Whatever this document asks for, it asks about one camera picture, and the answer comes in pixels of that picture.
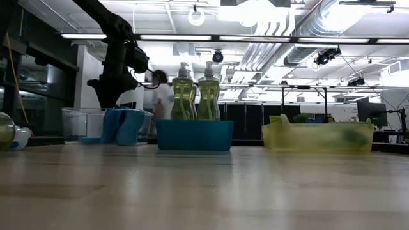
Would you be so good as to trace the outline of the long ceiling light bar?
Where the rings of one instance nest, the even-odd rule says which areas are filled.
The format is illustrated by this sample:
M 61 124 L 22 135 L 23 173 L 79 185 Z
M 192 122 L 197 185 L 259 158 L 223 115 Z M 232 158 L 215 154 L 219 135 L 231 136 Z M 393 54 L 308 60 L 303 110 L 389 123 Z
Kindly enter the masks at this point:
M 189 34 L 135 34 L 137 41 L 149 42 L 236 42 L 236 43 L 291 43 L 291 44 L 345 44 L 345 45 L 409 45 L 409 38 L 353 38 L 310 36 L 254 36 L 254 35 L 189 35 Z

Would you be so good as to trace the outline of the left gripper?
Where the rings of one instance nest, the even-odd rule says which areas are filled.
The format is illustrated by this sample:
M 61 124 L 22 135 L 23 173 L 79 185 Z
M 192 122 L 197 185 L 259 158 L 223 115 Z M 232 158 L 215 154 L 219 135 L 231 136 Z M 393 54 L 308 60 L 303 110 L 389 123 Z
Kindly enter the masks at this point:
M 128 72 L 128 64 L 133 60 L 138 45 L 133 41 L 105 41 L 105 43 L 107 52 L 102 62 L 103 72 L 99 79 L 91 79 L 87 85 L 95 90 L 101 108 L 112 107 L 110 94 L 120 95 L 113 108 L 126 107 L 129 103 L 126 91 L 137 87 L 137 81 Z

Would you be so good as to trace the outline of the clear plastic bin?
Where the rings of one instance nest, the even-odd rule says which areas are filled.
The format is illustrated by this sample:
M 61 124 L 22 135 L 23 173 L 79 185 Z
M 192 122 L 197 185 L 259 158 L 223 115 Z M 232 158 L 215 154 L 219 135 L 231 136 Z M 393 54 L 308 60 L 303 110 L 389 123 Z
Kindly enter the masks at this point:
M 144 123 L 139 130 L 137 138 L 137 144 L 140 142 L 146 142 L 151 134 L 151 122 L 153 121 L 153 114 L 140 109 L 129 108 L 112 108 L 122 110 L 120 119 L 120 127 L 116 134 L 115 145 L 119 146 L 133 146 L 121 144 L 121 126 L 125 119 L 125 113 L 130 111 L 141 111 L 144 113 Z M 81 137 L 100 137 L 103 132 L 103 120 L 105 112 L 108 109 L 97 108 L 62 108 L 62 120 L 63 120 L 63 137 L 65 141 L 77 141 L 80 142 Z

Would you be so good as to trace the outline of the clear green soap pump bottle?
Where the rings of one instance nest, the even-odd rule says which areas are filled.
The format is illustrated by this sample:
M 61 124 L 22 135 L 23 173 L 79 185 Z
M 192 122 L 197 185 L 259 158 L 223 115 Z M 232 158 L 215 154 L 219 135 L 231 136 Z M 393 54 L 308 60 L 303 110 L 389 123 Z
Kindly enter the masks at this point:
M 200 101 L 197 109 L 198 120 L 220 120 L 219 99 L 220 81 L 213 74 L 213 62 L 208 61 L 204 77 L 198 81 Z
M 0 112 L 0 152 L 22 150 L 31 137 L 29 128 L 17 126 L 9 115 Z
M 174 103 L 171 110 L 171 119 L 193 120 L 190 93 L 193 88 L 193 80 L 188 71 L 189 65 L 181 62 L 178 76 L 172 80 Z

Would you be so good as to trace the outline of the black metal table frame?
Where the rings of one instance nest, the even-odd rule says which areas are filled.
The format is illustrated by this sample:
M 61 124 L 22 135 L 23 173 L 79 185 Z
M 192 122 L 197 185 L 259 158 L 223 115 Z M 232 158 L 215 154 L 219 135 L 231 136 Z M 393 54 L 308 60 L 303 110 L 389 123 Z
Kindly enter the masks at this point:
M 64 144 L 62 137 L 32 137 L 29 138 L 27 146 L 49 146 Z M 232 146 L 263 146 L 262 140 L 239 140 L 233 139 Z M 392 153 L 409 156 L 409 144 L 391 144 L 374 142 L 372 145 L 373 152 Z

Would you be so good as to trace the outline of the dark metal shelving rack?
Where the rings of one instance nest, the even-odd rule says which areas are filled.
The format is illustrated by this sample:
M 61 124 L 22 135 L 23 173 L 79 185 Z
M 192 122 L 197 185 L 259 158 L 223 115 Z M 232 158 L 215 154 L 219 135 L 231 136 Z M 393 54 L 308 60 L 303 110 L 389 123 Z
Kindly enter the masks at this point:
M 78 48 L 62 21 L 49 0 L 0 0 L 0 112 L 32 137 L 63 137 L 61 110 L 74 105 Z

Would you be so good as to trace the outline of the yellow translucent plastic bin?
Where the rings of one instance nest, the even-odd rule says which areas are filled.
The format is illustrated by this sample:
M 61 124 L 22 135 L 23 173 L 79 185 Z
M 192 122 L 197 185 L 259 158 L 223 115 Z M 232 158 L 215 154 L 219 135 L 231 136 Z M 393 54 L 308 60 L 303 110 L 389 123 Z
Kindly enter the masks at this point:
M 290 153 L 370 152 L 374 125 L 345 123 L 271 123 L 261 127 L 264 146 Z

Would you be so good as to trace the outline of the round ceiling lamp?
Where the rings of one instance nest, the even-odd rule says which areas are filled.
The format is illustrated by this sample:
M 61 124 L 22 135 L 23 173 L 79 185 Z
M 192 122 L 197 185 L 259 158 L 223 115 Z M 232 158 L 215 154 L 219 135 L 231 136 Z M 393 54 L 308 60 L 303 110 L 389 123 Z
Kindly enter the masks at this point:
M 188 22 L 193 26 L 201 26 L 206 20 L 205 12 L 200 8 L 192 8 L 188 14 Z

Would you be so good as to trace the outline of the black computer monitor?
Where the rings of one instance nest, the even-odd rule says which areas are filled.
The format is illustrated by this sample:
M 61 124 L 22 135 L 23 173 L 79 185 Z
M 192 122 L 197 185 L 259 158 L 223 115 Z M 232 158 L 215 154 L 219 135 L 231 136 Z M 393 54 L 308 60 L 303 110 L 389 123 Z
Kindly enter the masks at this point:
M 370 122 L 378 128 L 388 125 L 386 106 L 382 103 L 372 103 L 367 98 L 361 99 L 357 101 L 357 110 L 358 119 L 361 122 L 370 119 Z

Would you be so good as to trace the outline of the black partition panels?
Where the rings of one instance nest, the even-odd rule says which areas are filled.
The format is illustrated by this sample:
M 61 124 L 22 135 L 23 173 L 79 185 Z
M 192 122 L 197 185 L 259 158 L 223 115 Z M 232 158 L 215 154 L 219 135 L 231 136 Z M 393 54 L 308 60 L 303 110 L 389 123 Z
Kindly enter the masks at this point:
M 246 103 L 219 104 L 220 119 L 232 121 L 233 140 L 262 140 L 262 126 L 270 123 L 270 116 L 280 116 L 280 105 Z

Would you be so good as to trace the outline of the silver ventilation duct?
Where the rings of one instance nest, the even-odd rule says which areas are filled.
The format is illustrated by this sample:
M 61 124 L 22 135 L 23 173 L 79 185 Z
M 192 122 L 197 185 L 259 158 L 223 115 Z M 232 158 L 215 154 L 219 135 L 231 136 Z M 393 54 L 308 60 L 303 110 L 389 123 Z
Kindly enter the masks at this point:
M 296 36 L 340 36 L 356 24 L 368 11 L 366 6 L 339 4 L 323 0 L 296 30 Z

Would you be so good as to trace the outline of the teal plastic bin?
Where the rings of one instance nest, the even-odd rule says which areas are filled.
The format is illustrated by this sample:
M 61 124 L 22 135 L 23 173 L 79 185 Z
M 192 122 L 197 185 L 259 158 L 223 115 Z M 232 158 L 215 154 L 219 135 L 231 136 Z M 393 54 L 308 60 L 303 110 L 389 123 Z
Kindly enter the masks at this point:
M 233 121 L 159 120 L 156 122 L 160 150 L 229 151 Z

